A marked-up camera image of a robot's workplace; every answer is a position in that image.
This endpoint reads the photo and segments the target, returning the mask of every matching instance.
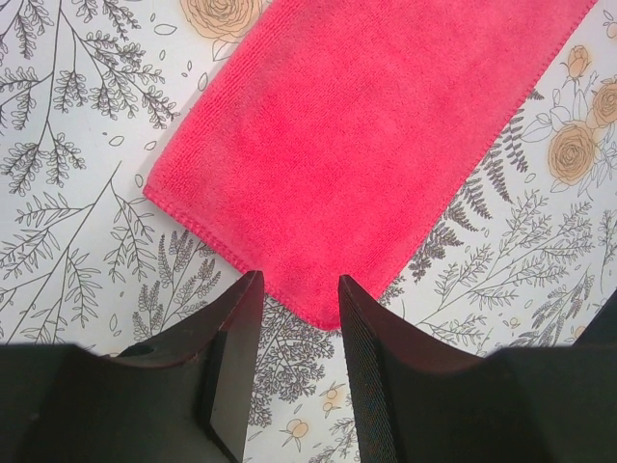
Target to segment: fern illustration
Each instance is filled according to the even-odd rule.
[[[431,268],[433,260],[445,258],[446,247],[457,247],[462,244],[463,241],[457,238],[454,230],[448,227],[443,219],[440,219],[408,265],[408,268],[412,270],[414,281],[417,283],[426,275],[426,271]]]
[[[71,108],[90,102],[103,117],[115,121],[120,114],[128,119],[137,117],[141,102],[152,126],[160,129],[167,128],[168,122],[179,116],[175,103],[155,85],[165,83],[161,70],[145,64],[146,51],[139,43],[129,41],[128,31],[141,28],[133,12],[121,6],[119,0],[72,0],[77,6],[76,17],[88,23],[101,13],[109,20],[115,34],[97,30],[83,36],[71,22],[74,17],[69,18],[67,3],[67,0],[59,0],[51,17],[42,0],[21,0],[9,28],[0,35],[0,62],[9,52],[4,38],[12,28],[26,60],[34,56],[39,37],[49,33],[46,42],[53,43],[51,68],[44,77],[38,77],[31,67],[5,68],[4,76],[0,76],[0,94],[10,94],[0,102],[0,131],[9,128],[6,124],[9,113],[14,130],[26,128],[38,108],[43,120],[40,134],[33,140],[16,143],[0,163],[0,174],[12,178],[9,183],[12,194],[25,196],[43,165],[47,166],[47,183],[59,187],[64,186],[71,169],[86,168],[85,159],[79,156],[81,150],[68,135],[56,131],[55,111],[68,113]],[[58,60],[61,30],[70,34],[73,42],[69,51],[72,60],[67,68],[60,68]],[[89,78],[77,68],[81,61],[78,57],[92,63],[98,74],[98,84],[88,88]],[[43,84],[49,89],[46,99],[36,101],[32,91]]]
[[[386,289],[384,294],[382,294],[379,298],[379,303],[382,306],[387,307],[392,299],[402,296],[405,293],[405,289],[401,287],[401,285],[406,281],[407,279],[403,275],[396,277],[390,286],[388,286],[388,289]]]
[[[319,454],[313,456],[308,463],[334,463],[340,461],[340,459],[346,460],[352,454],[356,455],[353,451],[357,447],[358,435],[353,418],[337,420],[330,431],[333,436],[337,436],[335,438],[336,445],[325,447]]]
[[[17,211],[15,221],[28,228],[17,233],[13,241],[4,241],[4,249],[0,252],[0,270],[4,273],[2,280],[6,282],[12,278],[15,283],[0,287],[0,304],[4,304],[2,308],[12,305],[18,293],[26,295],[29,302],[19,310],[21,317],[7,341],[21,336],[33,342],[63,342],[62,332],[67,326],[74,324],[85,329],[93,318],[98,317],[96,292],[103,288],[104,282],[98,276],[100,271],[97,268],[86,265],[87,261],[92,260],[90,253],[82,252],[75,246],[75,241],[106,192],[112,193],[119,204],[134,207],[135,202],[128,202],[116,193],[114,178],[119,167],[120,164],[91,203],[71,206],[60,194],[53,197],[44,193],[42,197],[33,196],[23,210]],[[136,209],[132,210],[133,218],[128,219],[126,226],[130,226],[135,233],[140,232],[140,227],[149,231],[149,226],[144,222],[141,225],[135,223],[135,217],[139,216],[143,221],[147,216],[138,214]],[[67,242],[61,244],[56,235],[60,232],[66,235],[68,219],[74,228]],[[43,261],[48,262],[44,267],[40,265]],[[54,284],[53,290],[57,293],[52,290],[50,295],[52,282],[58,280],[62,284]],[[43,292],[47,302],[40,300]]]
[[[126,283],[121,273],[123,267],[131,271],[132,275],[137,275],[137,280],[141,281],[148,276],[148,271],[155,271],[149,260],[156,259],[156,256],[148,250],[148,244],[153,242],[151,234],[154,229],[145,224],[145,220],[154,214],[139,213],[135,209],[137,204],[146,200],[145,198],[127,201],[116,193],[113,184],[111,189],[119,210],[114,217],[115,226],[110,234],[119,244],[109,251],[103,260],[111,266],[109,275],[112,282],[118,279]]]
[[[540,92],[538,92],[536,89],[533,89],[531,91],[531,93],[527,96],[527,99],[533,99],[536,101],[542,101],[544,99],[544,96],[540,94]]]
[[[567,320],[574,319],[589,299],[594,276],[588,270],[571,288],[560,286],[549,293],[548,301],[533,314],[532,330],[520,334],[511,346],[554,346],[559,342],[563,326]]]
[[[535,99],[541,96],[537,92],[532,93],[532,95],[535,96]],[[461,186],[436,227],[429,233],[412,257],[408,268],[412,270],[415,283],[418,283],[426,275],[434,260],[445,257],[448,247],[464,244],[457,236],[456,231],[448,226],[450,222],[469,232],[478,232],[479,228],[473,224],[469,212],[484,220],[493,219],[486,203],[485,189],[487,183],[493,187],[503,201],[512,203],[506,185],[503,165],[504,160],[506,160],[510,161],[511,165],[516,166],[518,173],[527,171],[527,162],[521,142],[523,111],[524,109],[520,108],[503,128],[479,166],[473,170]]]
[[[439,274],[435,291],[442,301],[420,323],[465,298],[480,310],[509,306],[522,286],[548,286],[568,275],[567,266],[593,249],[589,203],[571,204],[559,226],[543,213],[548,200],[537,190],[524,193],[512,207],[498,252],[484,244],[463,263]]]
[[[431,331],[431,335],[434,338],[451,345],[461,342],[467,347],[481,342],[485,333],[481,331],[480,326],[486,326],[486,316],[470,313],[463,322],[454,319],[446,321],[439,326],[428,322],[423,322],[422,324]]]
[[[159,278],[152,286],[142,285],[139,311],[133,313],[135,340],[161,333],[174,320],[205,307],[206,297],[221,280],[221,271],[215,271],[214,252],[187,230],[182,234],[173,231],[169,243],[161,234],[155,259]]]
[[[336,332],[320,331],[306,324],[270,297],[264,303],[259,353],[255,367],[249,424],[272,423],[272,397],[292,403],[315,393],[315,383],[325,375],[320,359],[335,353]]]
[[[604,247],[602,271],[600,273],[600,288],[604,283],[604,269],[613,262],[617,253],[617,211],[605,210],[598,227],[600,245]]]

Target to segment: botanical print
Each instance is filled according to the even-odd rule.
[[[593,189],[611,180],[617,169],[617,75],[600,80],[584,45],[573,47],[563,66],[567,75],[561,88],[552,91],[552,108],[536,115],[522,140],[550,138],[551,192],[576,186],[579,196],[592,198]]]
[[[542,100],[544,97],[534,90],[528,100]],[[506,185],[506,170],[509,167],[512,175],[527,172],[528,165],[522,150],[522,121],[524,107],[517,110],[514,117],[503,128],[489,152],[482,159],[479,166],[458,191],[452,203],[447,207],[437,225],[431,230],[420,248],[409,263],[414,282],[418,283],[432,266],[435,259],[442,260],[446,256],[448,247],[462,246],[455,231],[456,227],[469,232],[480,232],[469,216],[471,214],[480,219],[491,220],[493,215],[487,207],[487,190],[492,189],[499,198],[507,204],[512,203]]]
[[[152,286],[143,284],[139,293],[139,311],[133,313],[136,341],[147,340],[205,307],[207,301],[204,298],[221,280],[221,271],[215,271],[214,252],[189,236],[188,231],[182,234],[172,231],[169,244],[166,244],[167,237],[162,234],[156,262],[159,278]],[[138,259],[139,253],[136,253],[135,260]],[[193,260],[198,259],[201,263],[197,271],[187,273]]]
[[[238,278],[141,189],[264,6],[0,3],[0,341],[114,355]],[[583,21],[382,304],[480,356],[581,335],[617,286],[615,12]],[[245,462],[360,461],[340,333],[265,306]]]
[[[264,303],[255,367],[255,386],[249,424],[267,426],[272,422],[272,397],[294,403],[315,394],[315,382],[324,377],[316,361],[335,353],[332,339],[338,332],[324,332],[300,320],[274,299]]]
[[[213,39],[212,59],[220,61],[244,39],[261,14],[261,0],[180,0],[186,20],[207,39]]]
[[[603,11],[606,21],[603,26],[606,28],[606,35],[609,39],[617,39],[617,21],[615,17],[607,10]]]
[[[29,135],[0,161],[0,173],[12,179],[11,193],[25,196],[43,165],[46,182],[59,187],[71,170],[86,168],[80,156],[84,151],[56,127],[60,116],[73,107],[91,105],[103,118],[115,121],[118,116],[137,117],[141,103],[152,126],[161,129],[179,115],[175,103],[156,87],[165,83],[161,69],[145,63],[146,51],[129,40],[130,31],[141,24],[119,0],[10,0],[3,12],[12,19],[0,34],[0,63],[5,62],[0,94],[10,94],[0,103],[0,132],[30,128]],[[78,22],[91,23],[97,15],[109,21],[111,27],[106,29],[113,32],[98,28],[80,32],[83,26]],[[65,43],[60,49],[61,34],[71,36],[70,48]],[[17,53],[23,60],[13,57]],[[47,61],[40,59],[45,54],[52,56],[47,67],[40,65]],[[62,55],[72,60],[63,60]],[[95,69],[94,80],[81,70],[86,67]]]

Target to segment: peach rose drawing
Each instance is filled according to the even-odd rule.
[[[568,63],[566,63],[566,66],[568,67],[568,75],[572,79],[579,79],[590,63],[591,61],[589,60],[589,52],[587,51],[587,48],[582,45],[575,46],[572,50],[570,50],[570,54],[568,55]]]
[[[594,96],[589,115],[592,128],[617,122],[617,80],[606,80]]]
[[[594,162],[596,145],[584,123],[569,123],[550,141],[550,174],[567,185],[577,184]]]
[[[186,19],[208,39],[240,42],[261,14],[259,0],[180,0]]]

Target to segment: flower illustration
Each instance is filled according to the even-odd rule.
[[[281,447],[285,447],[289,441],[294,439],[296,441],[296,447],[298,451],[301,451],[302,446],[300,444],[300,439],[305,437],[309,432],[309,425],[303,422],[302,420],[298,420],[297,418],[291,420],[287,423],[287,429],[283,429],[281,432],[285,434],[289,434],[287,440],[282,444]]]
[[[606,127],[617,121],[617,79],[607,79],[603,83],[594,96],[587,118],[591,128]]]
[[[615,21],[615,17],[607,10],[604,10],[604,17],[606,22],[603,26],[606,28],[606,35],[609,39],[617,38],[617,21]]]
[[[328,388],[326,391],[321,393],[319,396],[320,397],[325,396],[329,400],[334,400],[338,396],[338,389],[340,389],[342,386],[344,386],[342,383],[337,384],[335,381],[334,383],[332,383],[332,386],[330,386],[330,388]]]
[[[322,407],[322,410],[324,412],[326,412],[326,417],[325,418],[328,418],[330,416],[330,412],[332,412],[333,410],[340,410],[340,407],[336,407],[331,402],[326,402],[326,403],[324,403],[324,406]]]
[[[564,125],[550,141],[550,174],[567,185],[577,184],[594,162],[591,130],[584,123]]]
[[[589,52],[582,45],[575,46],[568,55],[568,75],[573,79],[578,79],[585,72],[591,61]]]
[[[186,19],[208,39],[240,42],[261,13],[259,0],[180,0]]]

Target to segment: white patterned tablecloth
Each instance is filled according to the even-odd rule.
[[[258,2],[0,0],[1,342],[118,353],[238,278],[141,190]],[[383,304],[478,355],[573,342],[617,282],[616,121],[602,0]],[[360,460],[338,334],[269,299],[256,369],[245,461]]]

